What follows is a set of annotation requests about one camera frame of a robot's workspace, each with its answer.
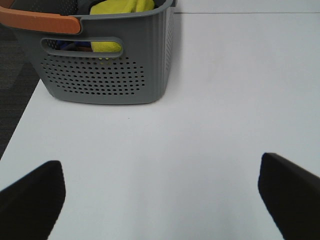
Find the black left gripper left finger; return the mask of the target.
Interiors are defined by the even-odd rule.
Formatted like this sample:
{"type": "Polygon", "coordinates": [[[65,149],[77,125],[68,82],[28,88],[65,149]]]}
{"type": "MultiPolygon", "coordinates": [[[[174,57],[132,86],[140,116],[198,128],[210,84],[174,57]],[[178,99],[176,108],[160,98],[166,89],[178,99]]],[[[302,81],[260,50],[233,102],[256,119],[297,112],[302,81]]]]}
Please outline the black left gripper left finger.
{"type": "Polygon", "coordinates": [[[0,192],[0,238],[46,240],[66,198],[62,164],[47,161],[0,192]]]}

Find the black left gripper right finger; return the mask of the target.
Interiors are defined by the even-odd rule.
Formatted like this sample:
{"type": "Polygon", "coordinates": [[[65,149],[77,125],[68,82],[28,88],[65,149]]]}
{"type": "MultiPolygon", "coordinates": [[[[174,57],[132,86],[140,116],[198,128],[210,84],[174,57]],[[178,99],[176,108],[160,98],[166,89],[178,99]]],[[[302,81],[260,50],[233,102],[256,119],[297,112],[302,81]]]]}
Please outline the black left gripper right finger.
{"type": "Polygon", "coordinates": [[[258,192],[285,240],[320,238],[320,178],[290,160],[261,157],[258,192]]]}

